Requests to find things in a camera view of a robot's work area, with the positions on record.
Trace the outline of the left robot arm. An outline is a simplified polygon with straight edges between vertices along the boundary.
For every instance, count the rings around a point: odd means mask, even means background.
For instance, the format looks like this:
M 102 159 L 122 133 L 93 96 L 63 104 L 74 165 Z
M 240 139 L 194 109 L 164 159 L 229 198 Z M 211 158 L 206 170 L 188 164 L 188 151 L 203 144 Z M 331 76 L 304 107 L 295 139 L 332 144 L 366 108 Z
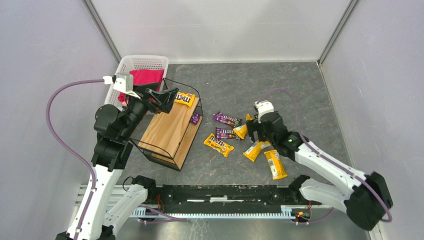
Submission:
M 58 240 L 114 240 L 124 223 L 153 191 L 155 181 L 137 176 L 129 190 L 107 210 L 113 189 L 126 167 L 133 144 L 130 138 L 147 112 L 153 114 L 170 113 L 179 89 L 157 91 L 157 83 L 136 87 L 130 93 L 125 110 L 112 104 L 101 106 L 95 113 L 94 130 L 97 143 L 90 162 L 66 145 L 53 129 L 50 108 L 55 97 L 66 88 L 84 84 L 72 82 L 59 88 L 49 99 L 46 107 L 46 121 L 56 140 L 75 157 L 81 160 L 90 172 L 89 184 L 78 212 L 64 232 L 56 236 Z

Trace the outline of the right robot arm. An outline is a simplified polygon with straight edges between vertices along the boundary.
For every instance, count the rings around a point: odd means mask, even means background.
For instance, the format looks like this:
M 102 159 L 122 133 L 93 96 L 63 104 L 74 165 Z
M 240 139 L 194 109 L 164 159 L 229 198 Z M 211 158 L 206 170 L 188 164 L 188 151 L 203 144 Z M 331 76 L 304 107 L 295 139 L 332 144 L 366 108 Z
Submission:
M 367 174 L 326 155 L 299 131 L 289 131 L 278 112 L 255 115 L 246 122 L 252 140 L 268 141 L 277 153 L 308 167 L 329 183 L 301 175 L 292 186 L 304 199 L 328 205 L 345 213 L 363 230 L 371 231 L 379 222 L 391 222 L 394 203 L 385 178 Z

